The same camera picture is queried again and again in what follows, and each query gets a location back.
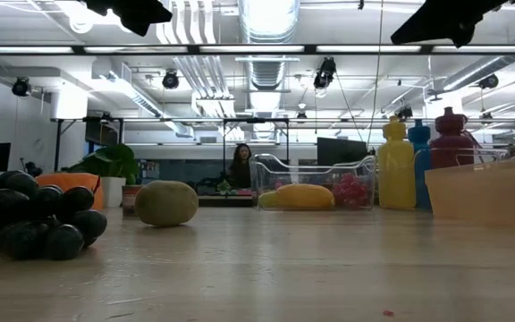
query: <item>blue bottle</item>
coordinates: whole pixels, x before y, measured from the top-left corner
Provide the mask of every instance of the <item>blue bottle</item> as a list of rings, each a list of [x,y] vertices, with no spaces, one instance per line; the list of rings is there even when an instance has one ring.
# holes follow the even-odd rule
[[[423,126],[422,120],[415,120],[415,126],[409,129],[409,141],[415,150],[415,182],[417,185],[417,208],[430,210],[430,197],[425,184],[425,171],[430,165],[430,128]]]

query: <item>maroon bottle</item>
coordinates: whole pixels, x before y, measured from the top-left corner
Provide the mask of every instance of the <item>maroon bottle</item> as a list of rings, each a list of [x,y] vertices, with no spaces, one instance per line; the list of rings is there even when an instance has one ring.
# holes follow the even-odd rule
[[[444,115],[435,119],[440,138],[430,142],[433,169],[474,164],[474,141],[463,134],[466,121],[466,116],[455,114],[452,107],[446,107]]]

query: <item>woman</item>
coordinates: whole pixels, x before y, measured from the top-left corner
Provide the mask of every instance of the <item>woman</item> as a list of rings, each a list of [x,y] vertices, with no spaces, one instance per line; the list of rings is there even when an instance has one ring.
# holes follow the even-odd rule
[[[233,162],[230,165],[230,176],[233,180],[233,186],[236,188],[246,189],[251,187],[251,176],[249,175],[249,157],[251,150],[247,144],[238,144],[233,152]]]

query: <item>table surface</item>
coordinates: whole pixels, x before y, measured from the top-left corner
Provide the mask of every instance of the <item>table surface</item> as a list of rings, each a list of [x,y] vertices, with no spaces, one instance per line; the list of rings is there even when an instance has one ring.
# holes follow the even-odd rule
[[[513,231],[381,209],[201,208],[167,229],[106,213],[75,260],[0,254],[0,322],[515,321]]]

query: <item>white pot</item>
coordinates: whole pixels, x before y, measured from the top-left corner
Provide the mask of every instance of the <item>white pot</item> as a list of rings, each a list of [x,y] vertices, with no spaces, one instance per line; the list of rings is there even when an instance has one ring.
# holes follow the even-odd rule
[[[119,207],[122,203],[122,187],[126,183],[125,178],[101,177],[100,183],[103,186],[105,207]]]

